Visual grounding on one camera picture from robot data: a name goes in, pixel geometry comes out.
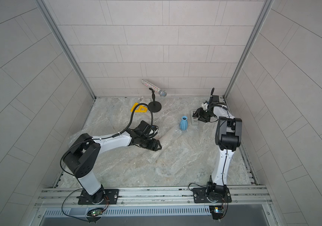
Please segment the blue ribbed vase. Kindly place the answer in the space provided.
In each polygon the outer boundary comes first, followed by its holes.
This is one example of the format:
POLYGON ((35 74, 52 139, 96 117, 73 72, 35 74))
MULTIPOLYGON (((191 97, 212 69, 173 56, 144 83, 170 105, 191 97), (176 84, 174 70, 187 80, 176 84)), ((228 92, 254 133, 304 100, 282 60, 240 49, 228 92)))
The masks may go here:
POLYGON ((187 116, 182 116, 181 122, 179 125, 179 127, 182 131, 186 131, 188 128, 188 121, 187 120, 188 120, 187 116))

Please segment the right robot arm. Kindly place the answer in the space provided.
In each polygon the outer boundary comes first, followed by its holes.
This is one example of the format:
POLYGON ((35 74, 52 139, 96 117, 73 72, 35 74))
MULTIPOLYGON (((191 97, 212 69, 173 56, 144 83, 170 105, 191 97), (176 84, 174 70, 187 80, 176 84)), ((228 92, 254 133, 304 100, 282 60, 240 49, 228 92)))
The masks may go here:
POLYGON ((232 116, 219 96, 211 95, 209 101, 193 113, 193 118, 202 122, 217 122, 215 144, 218 147, 217 162, 205 188, 205 196, 209 202, 230 202, 230 192, 227 188, 227 175, 232 156, 241 145, 242 120, 232 116))

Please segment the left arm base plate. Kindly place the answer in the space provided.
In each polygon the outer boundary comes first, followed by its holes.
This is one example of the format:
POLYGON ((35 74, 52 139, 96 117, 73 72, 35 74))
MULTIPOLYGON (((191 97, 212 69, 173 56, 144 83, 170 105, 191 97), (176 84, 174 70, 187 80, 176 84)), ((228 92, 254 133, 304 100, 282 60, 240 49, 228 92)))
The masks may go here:
POLYGON ((103 189, 101 188, 94 195, 89 195, 85 189, 77 196, 79 205, 106 205, 117 204, 119 189, 103 189))

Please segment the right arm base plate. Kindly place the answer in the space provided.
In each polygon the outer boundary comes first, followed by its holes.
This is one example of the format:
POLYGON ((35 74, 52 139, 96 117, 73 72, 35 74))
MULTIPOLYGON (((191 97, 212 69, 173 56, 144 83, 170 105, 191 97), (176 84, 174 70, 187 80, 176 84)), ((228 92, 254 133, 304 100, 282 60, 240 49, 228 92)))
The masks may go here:
POLYGON ((216 186, 216 190, 207 192, 205 187, 194 187, 191 189, 195 203, 230 203, 232 202, 229 188, 216 186))

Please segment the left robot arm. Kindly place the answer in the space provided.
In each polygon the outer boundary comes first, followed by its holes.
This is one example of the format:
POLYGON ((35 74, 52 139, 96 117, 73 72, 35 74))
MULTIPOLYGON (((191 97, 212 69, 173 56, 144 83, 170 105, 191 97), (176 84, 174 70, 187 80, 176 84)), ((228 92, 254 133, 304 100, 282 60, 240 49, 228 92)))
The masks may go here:
POLYGON ((154 138, 157 134, 158 127, 145 121, 141 121, 134 129, 127 128, 114 135, 92 137, 84 133, 64 153, 61 161, 79 181, 89 197, 103 196, 104 188, 93 172, 98 156, 104 152, 128 146, 159 151, 162 146, 160 141, 154 138))

